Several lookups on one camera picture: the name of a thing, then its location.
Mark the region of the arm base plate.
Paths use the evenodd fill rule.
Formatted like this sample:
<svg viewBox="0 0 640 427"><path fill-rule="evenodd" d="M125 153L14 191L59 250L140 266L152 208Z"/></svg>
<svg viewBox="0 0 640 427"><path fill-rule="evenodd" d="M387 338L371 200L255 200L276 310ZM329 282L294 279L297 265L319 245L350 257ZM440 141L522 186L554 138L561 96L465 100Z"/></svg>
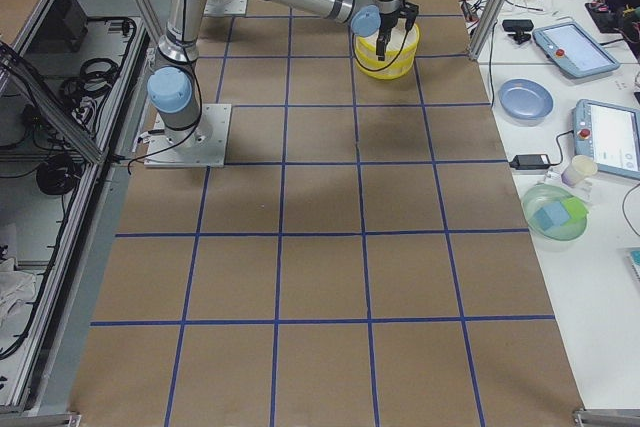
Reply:
<svg viewBox="0 0 640 427"><path fill-rule="evenodd" d="M149 137L144 164L154 168L223 167L231 115L230 104L205 104L192 133L167 130L157 113L153 129L161 133Z"/></svg>
<svg viewBox="0 0 640 427"><path fill-rule="evenodd" d="M236 17L245 16L248 8L248 0L207 0L204 8L204 17Z"/></svg>

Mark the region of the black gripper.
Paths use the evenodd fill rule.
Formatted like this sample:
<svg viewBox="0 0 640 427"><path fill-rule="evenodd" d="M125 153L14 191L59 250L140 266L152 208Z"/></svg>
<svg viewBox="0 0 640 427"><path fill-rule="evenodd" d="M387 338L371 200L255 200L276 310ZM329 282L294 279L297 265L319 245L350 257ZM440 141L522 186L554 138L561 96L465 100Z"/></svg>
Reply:
<svg viewBox="0 0 640 427"><path fill-rule="evenodd" d="M404 20L406 32L410 32L419 14L419 6L408 0L377 0L380 27L375 43L375 53L379 60L386 58L386 50L392 37L392 29L399 19Z"/></svg>

